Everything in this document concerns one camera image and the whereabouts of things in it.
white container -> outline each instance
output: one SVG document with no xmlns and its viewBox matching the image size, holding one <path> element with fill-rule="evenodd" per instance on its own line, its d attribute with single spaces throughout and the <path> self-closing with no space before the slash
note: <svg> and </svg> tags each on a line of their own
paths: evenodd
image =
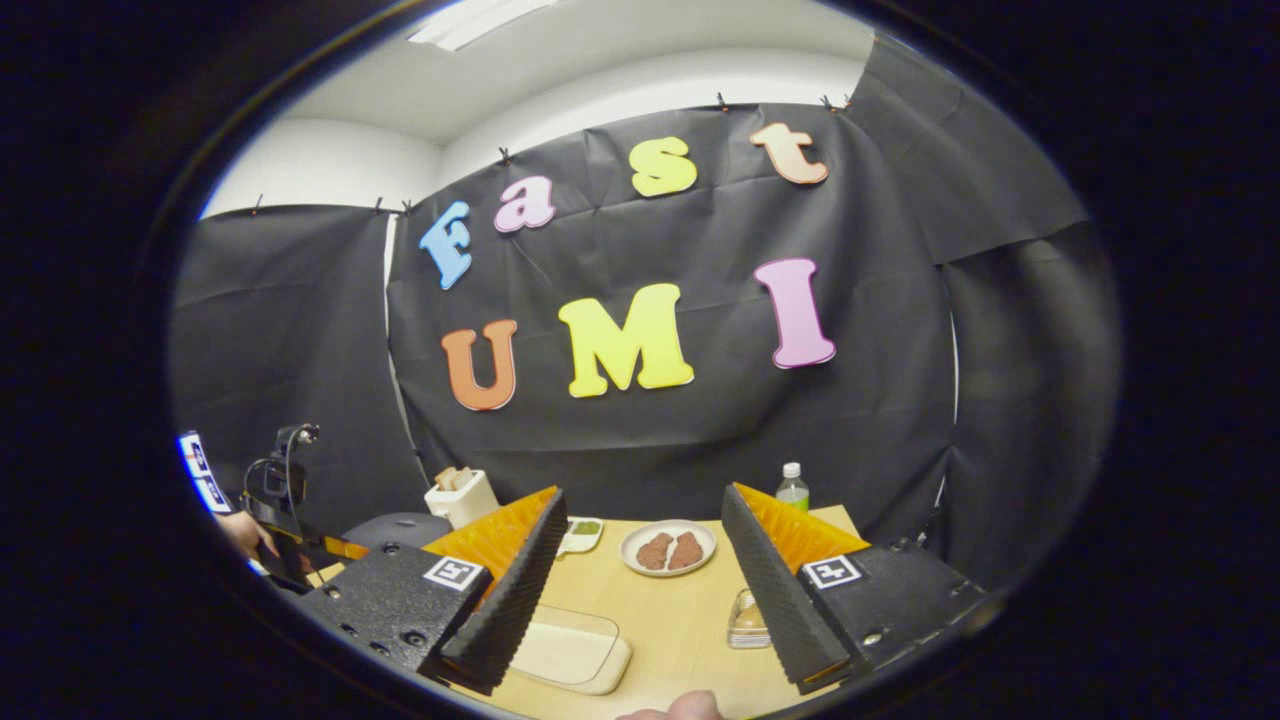
<svg viewBox="0 0 1280 720">
<path fill-rule="evenodd" d="M 431 515 L 444 518 L 454 530 L 498 509 L 498 498 L 493 496 L 489 475 L 484 470 L 471 470 L 471 478 L 454 491 L 433 487 L 424 500 Z"/>
<path fill-rule="evenodd" d="M 631 646 L 607 618 L 539 605 L 511 669 L 581 694 L 608 694 L 631 660 Z"/>
</svg>

yellow letter m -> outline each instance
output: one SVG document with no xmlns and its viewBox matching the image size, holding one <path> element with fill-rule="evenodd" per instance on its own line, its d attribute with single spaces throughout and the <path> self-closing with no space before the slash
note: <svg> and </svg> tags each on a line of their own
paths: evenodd
<svg viewBox="0 0 1280 720">
<path fill-rule="evenodd" d="M 672 387 L 692 380 L 694 369 L 680 354 L 676 332 L 678 299 L 680 288 L 671 283 L 641 287 L 631 299 L 622 329 L 594 297 L 561 307 L 559 319 L 568 325 L 573 347 L 573 382 L 568 384 L 568 393 L 573 397 L 604 395 L 609 383 L 596 372 L 596 359 L 620 389 L 631 386 L 636 359 L 641 355 L 644 368 L 636 378 L 640 387 Z"/>
</svg>

green tea bottle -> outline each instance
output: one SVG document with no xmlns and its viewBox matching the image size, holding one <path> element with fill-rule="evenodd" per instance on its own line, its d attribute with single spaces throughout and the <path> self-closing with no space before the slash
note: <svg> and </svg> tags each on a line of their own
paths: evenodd
<svg viewBox="0 0 1280 720">
<path fill-rule="evenodd" d="M 809 511 L 809 486 L 800 479 L 799 462 L 787 462 L 782 466 L 782 484 L 778 486 L 774 497 L 805 512 Z"/>
</svg>

hand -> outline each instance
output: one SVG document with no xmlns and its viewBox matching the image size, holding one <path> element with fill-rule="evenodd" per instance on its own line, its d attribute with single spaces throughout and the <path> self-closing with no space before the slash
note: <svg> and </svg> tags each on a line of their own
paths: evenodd
<svg viewBox="0 0 1280 720">
<path fill-rule="evenodd" d="M 677 697 L 666 712 L 636 710 L 617 720 L 724 720 L 724 717 L 716 707 L 716 696 L 710 691 L 692 691 Z"/>
<path fill-rule="evenodd" d="M 271 533 L 268 533 L 262 525 L 257 524 L 246 511 L 236 512 L 234 515 L 214 515 L 218 520 L 218 525 L 227 533 L 227 538 L 232 541 L 236 550 L 239 550 L 244 557 L 251 557 L 261 562 L 261 557 L 257 556 L 257 543 L 259 541 L 266 543 L 266 548 L 271 551 L 271 555 L 279 557 L 280 551 L 275 550 L 275 541 L 271 539 Z"/>
</svg>

white wall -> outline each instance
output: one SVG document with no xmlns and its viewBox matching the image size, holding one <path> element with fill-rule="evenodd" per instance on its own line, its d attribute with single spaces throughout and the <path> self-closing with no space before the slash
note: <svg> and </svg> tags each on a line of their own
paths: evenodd
<svg viewBox="0 0 1280 720">
<path fill-rule="evenodd" d="M 512 152 L 584 128 L 677 108 L 733 102 L 842 104 L 865 68 L 873 42 L 850 49 L 856 58 L 791 50 L 704 50 L 663 55 L 603 70 L 504 108 L 451 142 L 433 192 Z"/>
<path fill-rule="evenodd" d="M 356 205 L 399 210 L 435 190 L 440 149 L 424 140 L 343 120 L 270 124 L 221 179 L 202 217 L 268 205 Z"/>
</svg>

